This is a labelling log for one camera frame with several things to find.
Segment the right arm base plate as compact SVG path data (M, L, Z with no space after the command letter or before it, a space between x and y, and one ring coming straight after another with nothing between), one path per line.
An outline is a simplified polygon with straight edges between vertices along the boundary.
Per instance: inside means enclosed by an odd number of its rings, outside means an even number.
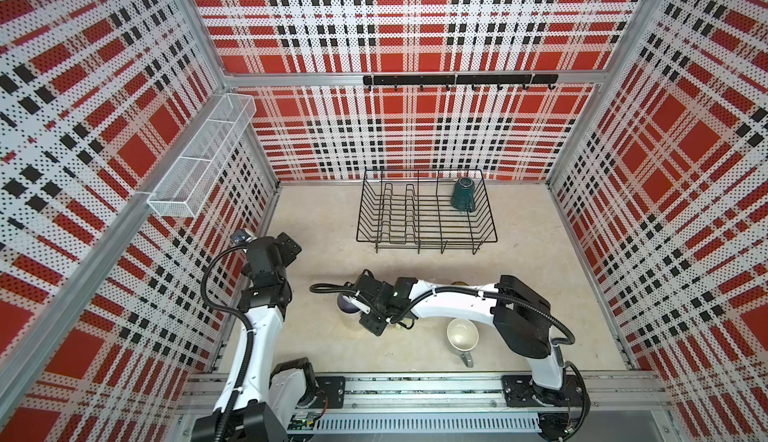
M591 404L587 391L575 375L566 375L561 389L547 389L533 383L529 375L504 375L502 392L508 407L581 407Z

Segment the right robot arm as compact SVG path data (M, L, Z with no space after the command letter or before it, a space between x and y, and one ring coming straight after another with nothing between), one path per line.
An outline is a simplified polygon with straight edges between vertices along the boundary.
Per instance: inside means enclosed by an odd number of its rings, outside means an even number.
M561 348L573 345L576 337L551 314L550 303L515 276L503 275L497 283L481 286L440 285L414 277L390 284L366 269L353 283L316 283L310 291L341 296L360 311L360 324L376 336L406 319L465 319L490 326L510 351L527 361L528 399L543 407L564 407L573 400L566 389Z

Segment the purple iridescent mug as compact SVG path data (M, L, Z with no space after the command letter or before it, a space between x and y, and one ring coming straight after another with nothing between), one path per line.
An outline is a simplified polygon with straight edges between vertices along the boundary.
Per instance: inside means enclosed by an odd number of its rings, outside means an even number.
M336 302L338 308L345 314L353 315L361 312L361 308L357 305L357 300L354 297L338 294Z

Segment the dark green mug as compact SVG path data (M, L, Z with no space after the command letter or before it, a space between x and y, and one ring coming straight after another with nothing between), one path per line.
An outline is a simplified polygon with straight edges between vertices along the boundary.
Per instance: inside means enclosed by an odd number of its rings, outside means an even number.
M472 213L476 210L475 182L470 177L456 180L450 199L451 206L461 212Z

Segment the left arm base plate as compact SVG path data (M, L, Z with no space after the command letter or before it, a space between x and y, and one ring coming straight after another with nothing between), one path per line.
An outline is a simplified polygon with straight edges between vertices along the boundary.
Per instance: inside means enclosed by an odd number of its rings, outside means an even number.
M341 409L344 405L346 378L319 376L299 399L297 409Z

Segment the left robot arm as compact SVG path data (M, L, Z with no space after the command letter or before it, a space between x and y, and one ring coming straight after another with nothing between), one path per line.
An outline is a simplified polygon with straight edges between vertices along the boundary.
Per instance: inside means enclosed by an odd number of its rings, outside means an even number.
M204 304L238 320L241 330L235 360L213 412L198 419L193 441L287 441L298 406L316 399L318 385L305 357L276 365L274 355L284 326L292 289L286 268L301 247L287 234L257 237L247 229L232 235L233 245L216 255L204 270L200 295ZM213 269L238 251L246 256L242 274L248 285L230 307L214 302L207 283Z

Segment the black wire dish rack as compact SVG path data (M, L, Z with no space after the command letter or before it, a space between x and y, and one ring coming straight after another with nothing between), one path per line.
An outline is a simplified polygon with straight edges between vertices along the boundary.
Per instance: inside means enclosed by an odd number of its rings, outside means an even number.
M450 204L457 179L474 180L476 210ZM356 240L376 251L467 250L496 243L498 234L484 173L470 170L372 170L364 172Z

